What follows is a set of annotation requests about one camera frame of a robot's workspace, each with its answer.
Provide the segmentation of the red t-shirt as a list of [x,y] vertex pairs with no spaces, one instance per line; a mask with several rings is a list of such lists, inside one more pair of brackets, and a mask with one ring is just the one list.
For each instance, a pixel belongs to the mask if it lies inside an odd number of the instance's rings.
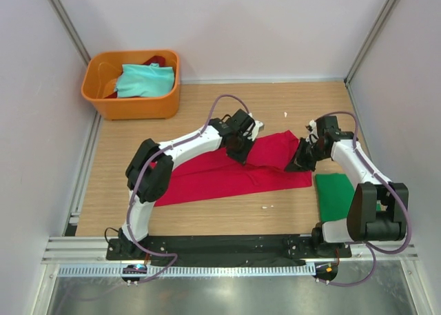
[[244,194],[312,186],[311,172],[286,172],[299,140],[291,131],[256,140],[246,164],[229,158],[226,149],[202,154],[177,167],[157,207]]

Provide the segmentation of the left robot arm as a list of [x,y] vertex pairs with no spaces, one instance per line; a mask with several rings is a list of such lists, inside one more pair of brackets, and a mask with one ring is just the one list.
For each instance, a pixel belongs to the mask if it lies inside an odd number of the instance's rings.
[[263,128],[263,122],[246,113],[244,117],[231,116],[226,121],[210,119],[199,129],[171,141],[142,142],[125,171],[129,204],[118,234],[123,253],[132,260],[145,254],[152,209],[165,195],[177,167],[221,148],[227,150],[231,159],[245,163]]

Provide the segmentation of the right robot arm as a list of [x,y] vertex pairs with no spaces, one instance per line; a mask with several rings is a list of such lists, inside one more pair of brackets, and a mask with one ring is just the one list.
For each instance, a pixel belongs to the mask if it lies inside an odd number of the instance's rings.
[[310,240],[312,252],[326,257],[336,243],[366,243],[383,254],[403,252],[411,239],[407,212],[409,191],[375,168],[352,132],[324,132],[301,138],[285,167],[287,172],[313,172],[319,161],[335,161],[347,175],[355,193],[346,218],[325,222],[322,233]]

